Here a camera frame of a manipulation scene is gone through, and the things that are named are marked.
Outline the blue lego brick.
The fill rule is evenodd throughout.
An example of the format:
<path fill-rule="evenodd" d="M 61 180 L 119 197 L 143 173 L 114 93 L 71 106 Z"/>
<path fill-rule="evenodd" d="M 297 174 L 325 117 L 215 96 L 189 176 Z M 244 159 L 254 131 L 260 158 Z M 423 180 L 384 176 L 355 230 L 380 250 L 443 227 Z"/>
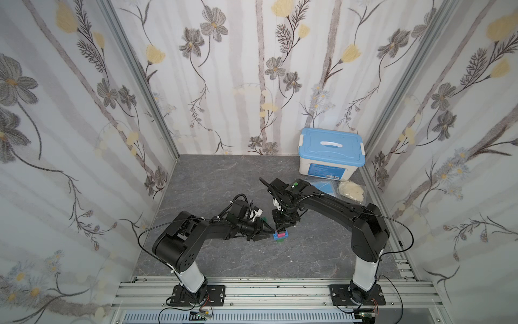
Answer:
<path fill-rule="evenodd" d="M 278 236 L 278 235 L 274 235 L 274 240 L 275 240 L 275 241 L 278 241 L 278 242 L 282 242 L 282 241 L 284 241 L 286 238 L 287 238 L 287 236 Z"/>

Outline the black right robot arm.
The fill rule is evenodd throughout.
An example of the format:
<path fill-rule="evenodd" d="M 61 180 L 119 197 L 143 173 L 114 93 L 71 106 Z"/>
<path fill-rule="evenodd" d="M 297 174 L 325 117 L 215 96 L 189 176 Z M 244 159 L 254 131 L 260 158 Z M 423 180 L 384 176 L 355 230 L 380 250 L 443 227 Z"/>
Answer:
<path fill-rule="evenodd" d="M 310 182 L 297 179 L 291 184 L 279 178 L 268 183 L 260 179 L 272 196 L 275 209 L 272 216 L 279 232 L 296 225 L 303 211 L 314 211 L 342 225 L 351 232 L 351 249 L 356 264 L 351 280 L 352 290 L 371 292 L 376 283 L 376 271 L 390 232 L 384 217 L 376 215 L 376 205 L 367 207 L 346 202 L 318 190 Z"/>

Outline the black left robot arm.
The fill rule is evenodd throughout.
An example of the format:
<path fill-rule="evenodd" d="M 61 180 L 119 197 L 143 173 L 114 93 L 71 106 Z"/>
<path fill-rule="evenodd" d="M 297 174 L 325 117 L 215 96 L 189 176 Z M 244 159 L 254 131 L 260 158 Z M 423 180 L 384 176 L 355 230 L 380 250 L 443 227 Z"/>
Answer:
<path fill-rule="evenodd" d="M 155 240 L 152 253 L 173 271 L 181 287 L 200 296 L 206 290 L 207 279 L 199 270 L 196 258 L 206 240 L 244 238 L 256 242 L 274 233 L 262 219 L 262 210 L 240 194 L 210 219 L 182 211 Z"/>

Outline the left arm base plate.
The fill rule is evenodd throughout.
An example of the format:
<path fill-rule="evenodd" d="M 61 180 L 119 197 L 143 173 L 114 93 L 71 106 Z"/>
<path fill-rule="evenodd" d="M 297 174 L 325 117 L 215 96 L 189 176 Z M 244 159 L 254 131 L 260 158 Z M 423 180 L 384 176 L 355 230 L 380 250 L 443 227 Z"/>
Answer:
<path fill-rule="evenodd" d="M 225 297 L 225 285 L 205 285 L 196 293 L 190 292 L 181 285 L 176 285 L 171 296 L 166 300 L 166 305 L 173 307 L 194 305 L 220 307 L 224 305 Z"/>

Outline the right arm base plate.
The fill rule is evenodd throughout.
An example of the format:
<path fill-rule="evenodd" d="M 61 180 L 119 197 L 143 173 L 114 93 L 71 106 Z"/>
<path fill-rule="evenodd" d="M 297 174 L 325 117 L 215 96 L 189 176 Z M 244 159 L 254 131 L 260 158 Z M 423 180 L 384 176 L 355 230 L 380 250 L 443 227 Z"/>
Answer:
<path fill-rule="evenodd" d="M 378 284 L 364 291 L 356 285 L 332 284 L 329 292 L 334 306 L 385 306 L 387 304 L 384 293 Z"/>

